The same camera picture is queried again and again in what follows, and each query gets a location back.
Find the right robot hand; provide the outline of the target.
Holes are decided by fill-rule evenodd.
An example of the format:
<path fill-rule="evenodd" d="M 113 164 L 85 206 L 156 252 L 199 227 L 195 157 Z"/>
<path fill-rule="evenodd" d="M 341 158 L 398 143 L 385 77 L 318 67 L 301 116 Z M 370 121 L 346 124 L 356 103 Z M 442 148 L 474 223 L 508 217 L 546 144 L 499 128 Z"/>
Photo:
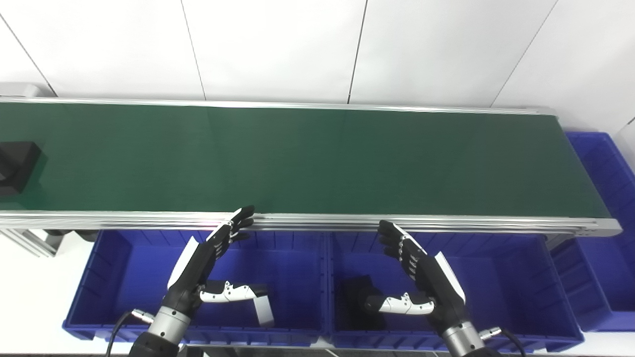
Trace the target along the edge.
<path fill-rule="evenodd" d="M 399 262 L 417 292 L 400 296 L 360 294 L 364 312 L 420 315 L 442 335 L 450 329 L 466 328 L 470 322 L 465 293 L 442 253 L 427 253 L 412 235 L 391 221 L 382 220 L 378 233 L 384 253 Z"/>

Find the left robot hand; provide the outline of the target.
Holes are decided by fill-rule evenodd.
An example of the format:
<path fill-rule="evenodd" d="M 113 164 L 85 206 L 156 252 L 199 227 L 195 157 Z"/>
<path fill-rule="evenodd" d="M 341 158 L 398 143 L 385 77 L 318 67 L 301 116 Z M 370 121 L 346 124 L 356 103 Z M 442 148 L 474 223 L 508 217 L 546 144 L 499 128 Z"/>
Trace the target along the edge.
<path fill-rule="evenodd" d="M 209 280 L 216 262 L 231 244 L 248 239 L 240 230 L 254 223 L 254 206 L 243 206 L 214 228 L 204 241 L 192 239 L 186 244 L 168 281 L 161 308 L 169 314 L 183 314 L 192 319 L 202 303 L 238 302 L 268 295 L 264 284 L 247 285 Z"/>

